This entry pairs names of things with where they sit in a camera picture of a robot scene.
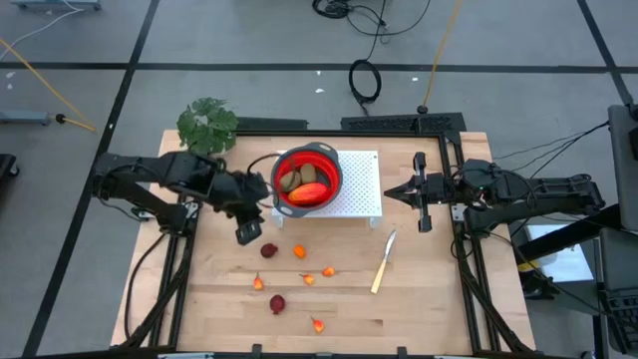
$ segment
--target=knife with wooden handle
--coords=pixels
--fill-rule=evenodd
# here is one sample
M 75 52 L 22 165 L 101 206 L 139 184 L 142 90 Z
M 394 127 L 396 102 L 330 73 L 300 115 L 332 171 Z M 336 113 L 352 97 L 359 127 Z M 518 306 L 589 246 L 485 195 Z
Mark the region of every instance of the knife with wooden handle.
M 386 263 L 388 262 L 388 257 L 390 256 L 390 249 L 392 249 L 392 244 L 394 244 L 396 236 L 397 230 L 394 229 L 392 233 L 390 233 L 390 237 L 388 238 L 388 242 L 386 243 L 386 252 L 383 255 L 383 260 L 381 261 L 379 270 L 377 270 L 377 276 L 375 277 L 375 281 L 372 283 L 372 288 L 370 288 L 370 291 L 373 294 L 377 294 L 377 292 L 379 291 L 381 278 L 383 278 L 383 272 L 386 270 Z

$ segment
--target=orange pepper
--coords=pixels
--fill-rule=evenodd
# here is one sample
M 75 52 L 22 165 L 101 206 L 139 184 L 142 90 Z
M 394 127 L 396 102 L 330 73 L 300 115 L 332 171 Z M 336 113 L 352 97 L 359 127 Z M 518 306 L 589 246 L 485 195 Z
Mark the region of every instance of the orange pepper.
M 312 319 L 312 326 L 315 327 L 315 332 L 317 332 L 317 334 L 321 334 L 321 332 L 325 329 L 323 322 L 313 317 L 310 317 L 310 319 Z
M 333 276 L 335 275 L 335 267 L 333 266 L 326 267 L 326 269 L 324 269 L 321 273 L 325 276 Z
M 298 256 L 300 259 L 306 257 L 306 248 L 304 248 L 300 244 L 295 245 L 295 248 L 292 249 L 292 252 L 295 253 L 295 255 Z
M 303 281 L 308 284 L 308 285 L 312 285 L 315 283 L 315 277 L 313 277 L 310 274 L 299 274 L 302 278 Z
M 261 278 L 259 278 L 259 273 L 257 273 L 255 280 L 252 281 L 252 286 L 255 288 L 255 290 L 263 289 L 263 281 L 261 280 Z

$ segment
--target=wooden handle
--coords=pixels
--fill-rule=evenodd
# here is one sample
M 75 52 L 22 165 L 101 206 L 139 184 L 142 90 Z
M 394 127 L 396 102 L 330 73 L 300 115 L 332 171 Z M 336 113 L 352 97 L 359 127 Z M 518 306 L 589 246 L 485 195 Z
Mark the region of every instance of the wooden handle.
M 381 262 L 381 265 L 379 266 L 379 270 L 377 270 L 377 276 L 375 277 L 375 281 L 372 283 L 372 288 L 370 288 L 370 291 L 374 294 L 377 294 L 377 292 L 379 291 L 379 285 L 381 285 L 381 278 L 383 278 L 383 272 L 385 270 L 386 259 L 384 258 L 384 260 Z

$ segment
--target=knife blade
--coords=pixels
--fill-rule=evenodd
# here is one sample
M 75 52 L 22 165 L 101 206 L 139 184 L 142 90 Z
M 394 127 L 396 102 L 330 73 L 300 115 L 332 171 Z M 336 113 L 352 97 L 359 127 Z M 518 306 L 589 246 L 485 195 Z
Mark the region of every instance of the knife blade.
M 390 256 L 390 250 L 392 249 L 392 244 L 394 244 L 396 236 L 397 236 L 397 230 L 394 229 L 392 233 L 390 233 L 390 237 L 388 237 L 388 242 L 386 243 L 386 251 L 384 252 L 383 260 L 381 261 L 379 270 L 377 270 L 377 275 L 375 276 L 375 281 L 372 283 L 372 288 L 370 288 L 370 291 L 373 294 L 377 294 L 377 292 L 379 291 L 379 286 L 381 285 L 381 278 L 383 278 L 383 273 L 386 270 L 386 263 L 388 262 L 388 257 Z

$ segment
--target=yellow cable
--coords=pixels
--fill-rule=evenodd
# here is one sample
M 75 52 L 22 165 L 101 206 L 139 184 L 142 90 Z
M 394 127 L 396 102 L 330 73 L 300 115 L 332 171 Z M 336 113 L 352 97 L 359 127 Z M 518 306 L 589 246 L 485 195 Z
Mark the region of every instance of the yellow cable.
M 459 14 L 459 9 L 461 8 L 461 3 L 463 0 L 457 0 L 457 4 L 455 5 L 455 10 L 452 12 L 452 17 L 448 22 L 448 28 L 446 29 L 446 34 L 443 36 L 443 40 L 441 40 L 441 44 L 439 45 L 439 50 L 437 50 L 437 55 L 435 56 L 435 63 L 432 65 L 432 72 L 430 73 L 430 80 L 428 81 L 428 91 L 426 92 L 426 98 L 423 100 L 423 106 L 428 103 L 428 99 L 430 98 L 430 91 L 432 89 L 432 84 L 435 81 L 435 72 L 437 71 L 437 65 L 439 64 L 439 57 L 441 53 L 443 53 L 443 48 L 446 46 L 446 40 L 448 40 L 448 35 L 452 30 L 452 27 L 455 25 L 455 21 L 457 20 L 457 15 Z
M 40 76 L 40 74 L 31 66 L 31 64 L 29 64 L 27 62 L 27 60 L 25 60 L 22 56 L 20 56 L 20 54 L 18 54 L 15 50 L 13 50 L 13 48 L 11 47 L 11 45 L 7 44 L 6 41 L 4 41 L 4 39 L 0 38 L 0 44 L 4 45 L 4 47 L 7 48 L 7 50 L 9 50 L 9 52 L 11 52 L 13 54 L 13 56 L 15 56 L 16 58 L 18 58 L 18 60 L 20 60 L 20 62 L 22 62 L 24 64 L 24 66 L 27 67 L 27 69 L 31 70 L 31 72 L 33 73 L 33 75 L 35 75 L 43 84 L 44 86 L 47 87 L 47 89 L 49 89 L 49 91 L 51 91 L 51 93 L 53 95 L 55 95 L 58 99 L 60 99 L 60 101 L 62 101 L 63 103 L 65 103 L 69 108 L 71 108 L 71 110 L 73 110 L 73 112 L 75 112 L 82 120 L 84 120 L 85 122 L 91 124 L 91 126 L 93 126 L 93 128 L 96 127 L 96 125 L 94 123 L 92 123 L 91 121 L 89 121 L 89 119 L 87 119 L 81 112 L 80 110 L 76 109 L 75 106 L 73 106 L 70 102 L 67 101 L 67 99 L 65 99 L 62 95 L 60 95 L 51 85 L 49 85 L 49 83 L 47 82 L 47 80 L 45 80 L 42 76 Z
M 75 126 L 79 126 L 81 128 L 85 128 L 85 129 L 87 129 L 87 130 L 89 130 L 91 132 L 95 132 L 96 131 L 95 128 L 92 128 L 89 125 L 85 125 L 85 124 L 83 124 L 83 123 L 81 123 L 79 121 L 75 121 L 75 120 L 71 120 L 71 119 L 67 119 L 67 118 L 62 118 L 62 120 L 64 120 L 65 122 L 68 122 L 69 124 L 73 124 Z

